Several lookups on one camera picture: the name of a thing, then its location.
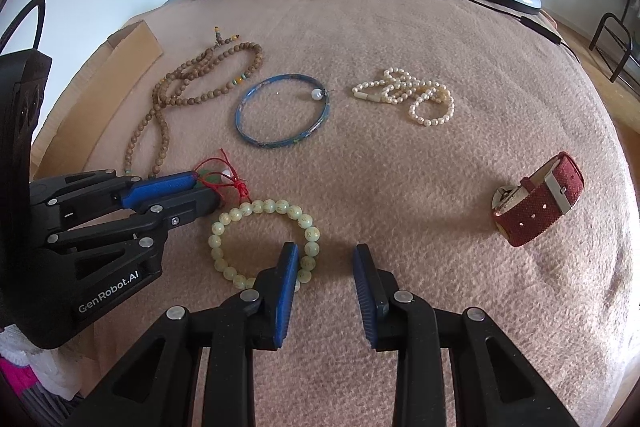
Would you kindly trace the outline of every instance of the red watch strap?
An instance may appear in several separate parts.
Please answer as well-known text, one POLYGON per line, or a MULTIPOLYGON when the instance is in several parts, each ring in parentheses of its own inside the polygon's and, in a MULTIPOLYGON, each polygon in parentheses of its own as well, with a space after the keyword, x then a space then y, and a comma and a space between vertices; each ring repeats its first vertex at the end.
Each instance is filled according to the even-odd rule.
POLYGON ((567 213, 578 201, 584 179, 571 156, 561 152, 520 184, 493 212, 498 228, 514 247, 538 237, 567 213), (522 190, 527 193, 524 197, 517 193, 522 190), (513 205, 511 198, 518 203, 513 205))

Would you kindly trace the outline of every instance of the bed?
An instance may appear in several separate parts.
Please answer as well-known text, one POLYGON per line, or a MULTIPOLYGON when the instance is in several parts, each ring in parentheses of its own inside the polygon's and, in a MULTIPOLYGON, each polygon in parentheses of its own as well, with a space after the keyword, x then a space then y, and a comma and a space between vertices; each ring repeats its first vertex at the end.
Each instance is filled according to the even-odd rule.
MULTIPOLYGON (((263 47, 252 85, 303 73, 330 90, 326 123, 282 149, 255 148, 236 133, 233 113, 247 87, 166 113, 173 139, 162 173, 190 169, 222 147, 253 198, 299 204, 321 229, 318 266, 296 294, 284 348, 256 353, 259 425, 390 424, 395 359, 373 353, 364 337, 350 267, 358 242, 434 307, 485 309, 582 427, 602 424, 640 324, 640 221, 613 125, 566 50, 463 0, 175 0, 140 18, 164 55, 113 115, 86 169, 122 174, 152 87, 212 45, 214 26, 263 47), (353 97, 354 85, 379 80, 388 67, 446 84, 456 99, 452 120, 426 128, 409 121, 406 108, 353 97), (495 189, 561 150, 584 175, 580 201, 539 238, 510 247, 492 223, 495 189)), ((185 94, 220 87, 249 61, 225 60, 185 94)), ((249 129, 274 137, 308 123, 316 102, 289 87, 261 95, 246 112, 249 129)), ((150 125, 139 140, 134 173, 152 165, 158 136, 150 125)), ((237 205, 236 194, 223 195, 224 210, 237 205)), ((232 295, 209 254, 212 221, 174 230, 162 277, 94 324, 85 390, 170 306, 197 311, 232 295)), ((239 223, 224 239, 225 256, 248 275, 272 266, 284 241, 303 245, 286 218, 267 216, 239 223)), ((194 425, 199 415, 196 407, 194 425)))

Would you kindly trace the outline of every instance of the pale green bead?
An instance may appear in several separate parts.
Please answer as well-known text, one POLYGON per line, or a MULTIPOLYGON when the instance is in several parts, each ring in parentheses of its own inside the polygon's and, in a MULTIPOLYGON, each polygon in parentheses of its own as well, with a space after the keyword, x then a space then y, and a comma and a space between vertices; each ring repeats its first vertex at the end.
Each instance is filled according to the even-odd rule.
POLYGON ((228 263, 222 258, 216 259, 215 263, 213 263, 213 267, 219 272, 223 272, 227 266, 229 266, 228 263))
POLYGON ((223 225, 219 221, 216 221, 213 225, 211 225, 211 232, 213 232, 215 235, 222 235, 223 233, 225 233, 225 225, 223 225))
POLYGON ((234 286, 239 290, 244 290, 246 288, 246 277, 244 275, 236 275, 234 277, 234 286))
POLYGON ((302 216, 302 208, 300 208, 296 204, 292 204, 289 207, 289 210, 287 210, 287 216, 289 216, 289 219, 294 219, 297 221, 298 219, 300 219, 300 216, 302 216))
POLYGON ((225 270, 222 272, 222 275, 226 280, 232 281, 236 275, 238 275, 238 271, 233 266, 227 266, 225 270))
POLYGON ((229 216, 229 214, 227 212, 222 212, 219 216, 218 216, 218 220, 220 223, 222 223, 223 225, 225 225, 225 227, 227 225, 231 225, 231 216, 229 216))
POLYGON ((314 218, 309 216, 308 214, 302 214, 298 218, 298 226, 303 230, 308 229, 313 223, 314 223, 314 218))
POLYGON ((242 212, 243 216, 251 216, 254 213, 254 206, 251 203, 245 201, 240 205, 240 212, 242 212))
POLYGON ((276 211, 276 202, 273 200, 264 200, 262 208, 267 214, 273 214, 276 211))
POLYGON ((311 272, 309 272, 309 270, 298 270, 298 280, 303 283, 306 284, 311 280, 311 272))
POLYGON ((225 256, 225 253, 222 251, 222 248, 212 248, 211 256, 214 261, 218 259, 222 259, 225 256))
POLYGON ((242 219, 242 212, 240 212, 239 208, 232 208, 229 211, 229 216, 231 216, 232 221, 240 221, 242 219))
POLYGON ((320 230, 316 227, 309 227, 305 230, 305 239, 310 243, 317 241, 320 239, 320 230))
POLYGON ((300 259, 300 267, 303 270, 311 271, 316 267, 316 260, 313 257, 305 255, 302 259, 300 259))
POLYGON ((276 212, 279 214, 286 214, 289 210, 289 201, 278 200, 276 201, 276 212))
POLYGON ((222 245, 222 239, 219 235, 209 235, 209 248, 219 248, 222 245))
POLYGON ((320 245, 318 245, 318 243, 307 243, 305 245, 305 253, 309 256, 309 257, 315 257, 316 255, 318 255, 320 253, 320 245))

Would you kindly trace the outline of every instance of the wooden floor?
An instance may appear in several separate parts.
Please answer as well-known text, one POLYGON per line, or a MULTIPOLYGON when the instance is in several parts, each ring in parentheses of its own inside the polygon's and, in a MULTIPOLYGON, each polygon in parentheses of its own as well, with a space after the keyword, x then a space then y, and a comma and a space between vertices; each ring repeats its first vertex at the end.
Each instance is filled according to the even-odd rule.
MULTIPOLYGON (((613 84, 609 82, 609 69, 597 52, 589 51, 587 39, 561 24, 558 24, 558 31, 575 54, 580 57, 582 67, 589 75, 609 112, 629 163, 631 179, 636 188, 636 198, 640 201, 638 198, 640 195, 640 99, 620 81, 613 84)), ((639 377, 640 357, 630 363, 604 425, 607 425, 622 407, 639 377)))

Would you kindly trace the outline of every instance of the red string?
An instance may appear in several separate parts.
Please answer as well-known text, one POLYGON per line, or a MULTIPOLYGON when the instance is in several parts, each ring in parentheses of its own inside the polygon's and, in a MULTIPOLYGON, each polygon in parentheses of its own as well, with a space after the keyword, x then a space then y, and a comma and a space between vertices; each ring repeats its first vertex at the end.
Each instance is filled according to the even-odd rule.
POLYGON ((193 168, 193 170, 197 172, 198 169, 200 169, 204 164, 207 164, 215 160, 215 161, 222 162, 227 167, 229 167, 229 170, 231 171, 231 176, 228 176, 228 174, 225 174, 224 172, 207 172, 205 176, 200 176, 200 174, 198 174, 198 181, 202 183, 205 187, 209 187, 212 190, 215 190, 218 194, 220 194, 219 189, 222 187, 233 187, 235 188, 235 190, 238 191, 238 204, 241 203, 242 200, 248 200, 251 203, 252 200, 249 197, 249 189, 246 187, 246 183, 245 183, 246 180, 243 180, 242 178, 238 177, 238 172, 236 171, 234 166, 231 165, 231 163, 229 163, 229 158, 226 156, 225 150, 220 149, 220 152, 222 152, 222 155, 224 156, 224 158, 217 158, 217 157, 207 158, 206 160, 203 160, 198 165, 196 165, 193 168), (226 179, 230 181, 230 183, 211 183, 206 181, 205 179, 206 176, 210 176, 212 174, 218 174, 221 177, 221 180, 222 180, 222 176, 224 176, 226 179))

